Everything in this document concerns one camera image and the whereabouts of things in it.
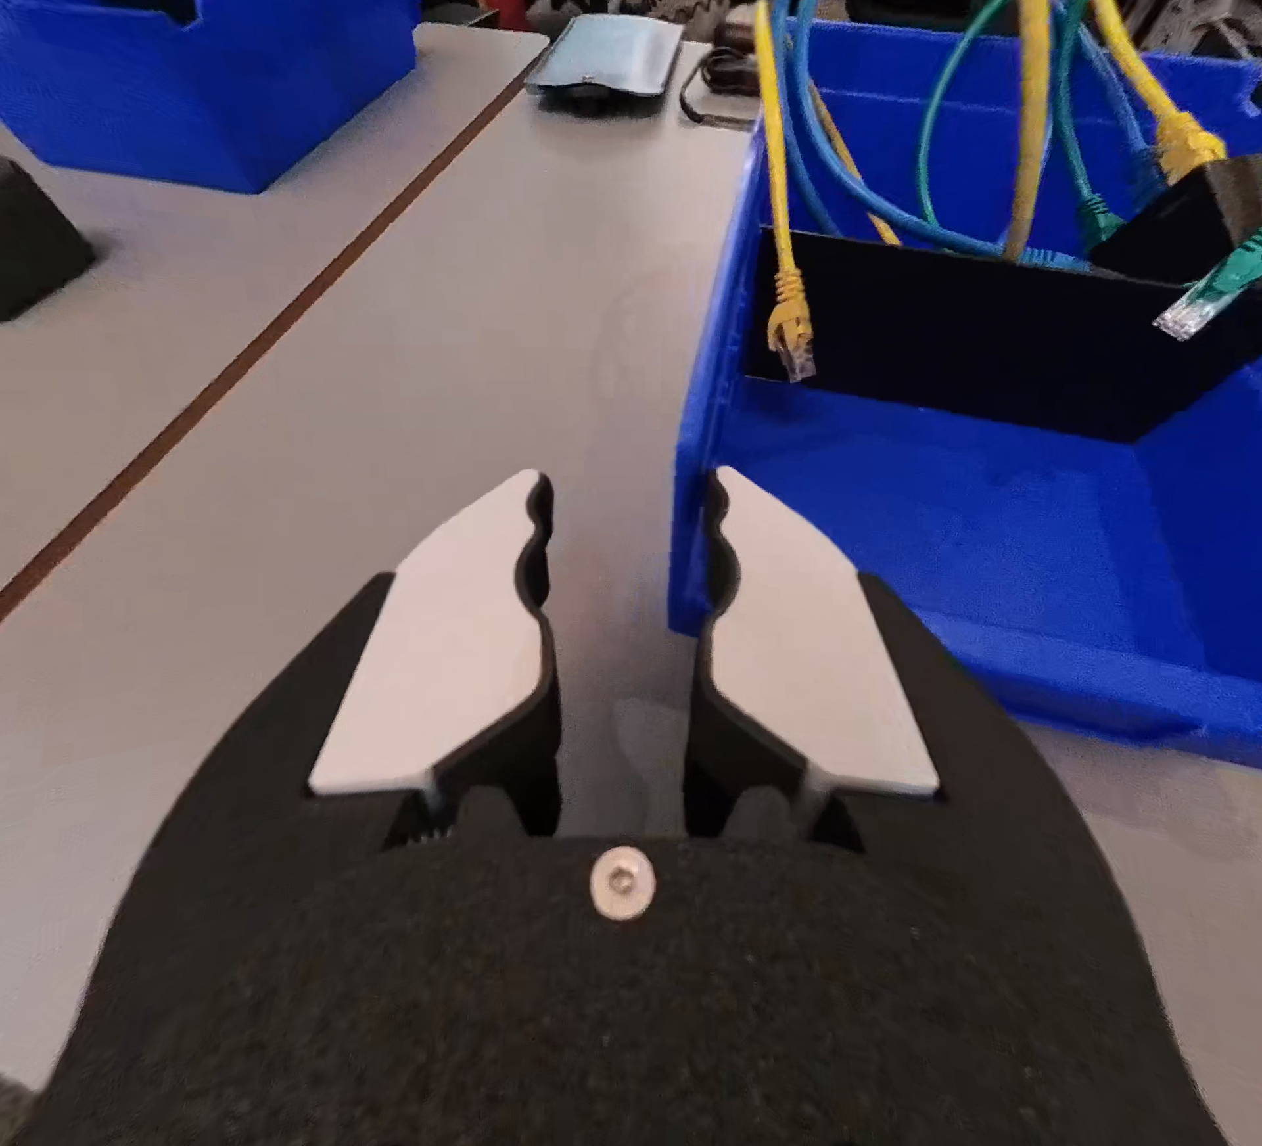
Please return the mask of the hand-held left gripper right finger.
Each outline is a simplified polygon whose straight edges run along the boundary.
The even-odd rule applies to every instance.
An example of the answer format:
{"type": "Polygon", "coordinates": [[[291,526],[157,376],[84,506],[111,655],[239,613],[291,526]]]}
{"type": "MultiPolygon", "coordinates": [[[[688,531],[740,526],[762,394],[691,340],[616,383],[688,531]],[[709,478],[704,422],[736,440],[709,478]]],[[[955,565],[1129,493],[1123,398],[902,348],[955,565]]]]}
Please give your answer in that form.
{"type": "Polygon", "coordinates": [[[709,617],[696,646],[727,788],[928,798],[943,777],[856,561],[736,466],[709,476],[709,617]]]}

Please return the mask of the grey flat case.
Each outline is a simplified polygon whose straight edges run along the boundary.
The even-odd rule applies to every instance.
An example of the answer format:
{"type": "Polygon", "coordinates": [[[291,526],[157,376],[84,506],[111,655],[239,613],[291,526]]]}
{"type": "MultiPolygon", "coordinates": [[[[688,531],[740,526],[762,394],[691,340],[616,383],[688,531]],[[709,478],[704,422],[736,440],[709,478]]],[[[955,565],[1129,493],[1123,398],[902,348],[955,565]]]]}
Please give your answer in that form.
{"type": "Polygon", "coordinates": [[[684,24],[653,17],[574,17],[525,75],[545,106],[653,106],[670,94],[684,24]]]}

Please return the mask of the black wedge block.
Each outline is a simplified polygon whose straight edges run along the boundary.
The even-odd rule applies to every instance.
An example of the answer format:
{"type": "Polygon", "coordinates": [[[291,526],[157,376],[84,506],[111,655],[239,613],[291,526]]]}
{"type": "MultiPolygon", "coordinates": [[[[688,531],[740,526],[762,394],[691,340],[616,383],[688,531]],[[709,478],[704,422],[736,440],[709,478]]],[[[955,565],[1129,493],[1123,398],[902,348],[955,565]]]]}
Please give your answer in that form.
{"type": "Polygon", "coordinates": [[[14,320],[98,260],[41,182],[0,160],[0,320],[14,320]]]}

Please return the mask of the black ethernet port block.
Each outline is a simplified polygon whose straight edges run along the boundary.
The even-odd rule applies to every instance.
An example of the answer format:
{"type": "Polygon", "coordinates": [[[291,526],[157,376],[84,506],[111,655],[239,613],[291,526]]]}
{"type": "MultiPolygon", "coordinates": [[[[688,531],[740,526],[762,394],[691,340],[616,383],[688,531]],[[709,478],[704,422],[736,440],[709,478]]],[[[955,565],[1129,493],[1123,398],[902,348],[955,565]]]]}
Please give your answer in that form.
{"type": "Polygon", "coordinates": [[[1109,243],[1091,269],[1152,283],[1189,283],[1262,228],[1262,154],[1203,161],[1109,243]]]}

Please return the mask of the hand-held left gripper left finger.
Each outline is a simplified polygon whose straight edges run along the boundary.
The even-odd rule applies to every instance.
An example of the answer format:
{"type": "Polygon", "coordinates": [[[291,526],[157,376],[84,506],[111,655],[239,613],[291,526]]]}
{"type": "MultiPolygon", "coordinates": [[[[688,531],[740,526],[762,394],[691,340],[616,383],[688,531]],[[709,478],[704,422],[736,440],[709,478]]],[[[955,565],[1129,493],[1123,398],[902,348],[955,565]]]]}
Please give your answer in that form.
{"type": "Polygon", "coordinates": [[[517,472],[397,565],[309,769],[314,793],[458,798],[552,773],[551,532],[552,485],[542,472],[517,472]]]}

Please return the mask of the blue plastic bin with divider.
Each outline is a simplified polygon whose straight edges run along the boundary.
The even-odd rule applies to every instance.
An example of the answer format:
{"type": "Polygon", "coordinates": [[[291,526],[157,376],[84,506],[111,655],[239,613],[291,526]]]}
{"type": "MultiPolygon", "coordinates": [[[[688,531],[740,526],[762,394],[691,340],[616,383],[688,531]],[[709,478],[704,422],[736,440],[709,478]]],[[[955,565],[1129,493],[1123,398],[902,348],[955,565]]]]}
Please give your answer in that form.
{"type": "Polygon", "coordinates": [[[812,182],[837,239],[792,194],[816,379],[786,383],[753,133],[678,435],[670,623],[701,631],[704,489],[736,466],[1010,717],[1259,765],[1259,283],[1176,340],[1183,283],[882,246],[812,182]]]}

